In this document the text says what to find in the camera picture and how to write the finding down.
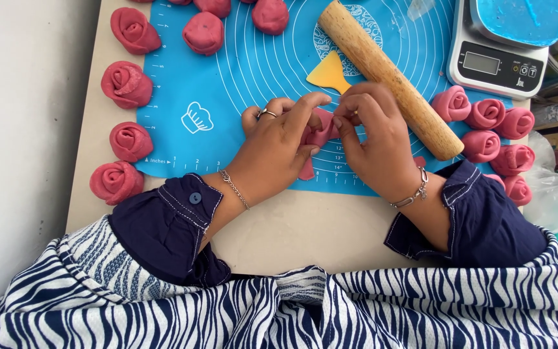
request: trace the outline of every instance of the chain bracelet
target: chain bracelet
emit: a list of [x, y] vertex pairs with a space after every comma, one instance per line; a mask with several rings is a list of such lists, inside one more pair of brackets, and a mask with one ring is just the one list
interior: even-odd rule
[[238, 195], [238, 197], [240, 197], [240, 200], [244, 203], [244, 207], [247, 210], [250, 210], [249, 204], [244, 199], [244, 197], [240, 194], [240, 191], [238, 191], [236, 186], [234, 186], [234, 183], [232, 183], [232, 179], [229, 178], [229, 175], [228, 175], [227, 171], [221, 170], [221, 171], [219, 171], [219, 173], [221, 173], [221, 176], [223, 176], [223, 181], [226, 181], [229, 184], [229, 186], [232, 187], [232, 189], [234, 189], [234, 191], [236, 192], [236, 195]]
[[421, 166], [418, 166], [418, 169], [421, 170], [421, 186], [419, 187], [419, 189], [417, 189], [417, 192], [411, 197], [407, 197], [402, 201], [391, 204], [391, 206], [393, 206], [396, 209], [401, 209], [402, 207], [406, 207], [411, 203], [415, 202], [415, 199], [419, 195], [421, 195], [421, 200], [426, 200], [426, 198], [428, 197], [428, 193], [425, 190], [425, 186], [427, 186], [429, 180], [428, 172], [426, 172], [425, 169]]

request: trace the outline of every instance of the button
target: button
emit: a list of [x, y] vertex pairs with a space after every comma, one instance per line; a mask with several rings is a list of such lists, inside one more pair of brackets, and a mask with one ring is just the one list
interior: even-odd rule
[[189, 196], [189, 201], [195, 205], [195, 204], [199, 204], [202, 201], [202, 195], [195, 192], [193, 194], [191, 194], [191, 196]]

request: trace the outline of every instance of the wooden rolling pin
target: wooden rolling pin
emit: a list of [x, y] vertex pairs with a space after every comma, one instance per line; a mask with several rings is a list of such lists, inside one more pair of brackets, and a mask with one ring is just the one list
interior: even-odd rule
[[324, 9], [318, 23], [367, 80], [389, 87], [404, 120], [436, 159], [450, 160], [463, 151], [458, 136], [339, 1]]

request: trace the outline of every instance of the yellow dough scraper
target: yellow dough scraper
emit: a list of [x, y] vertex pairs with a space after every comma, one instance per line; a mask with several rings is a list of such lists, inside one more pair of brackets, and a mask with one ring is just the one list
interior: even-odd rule
[[340, 94], [344, 94], [351, 86], [344, 77], [342, 60], [337, 51], [331, 51], [324, 57], [306, 80], [322, 88], [335, 89]]

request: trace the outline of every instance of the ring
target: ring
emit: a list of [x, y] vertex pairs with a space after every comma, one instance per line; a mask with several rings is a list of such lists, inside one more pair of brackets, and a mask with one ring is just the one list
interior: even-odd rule
[[273, 112], [269, 112], [268, 109], [264, 108], [264, 109], [260, 109], [257, 112], [257, 116], [255, 117], [256, 120], [260, 120], [260, 116], [262, 116], [262, 114], [270, 114], [273, 115], [274, 117], [277, 117], [277, 114], [273, 113]]

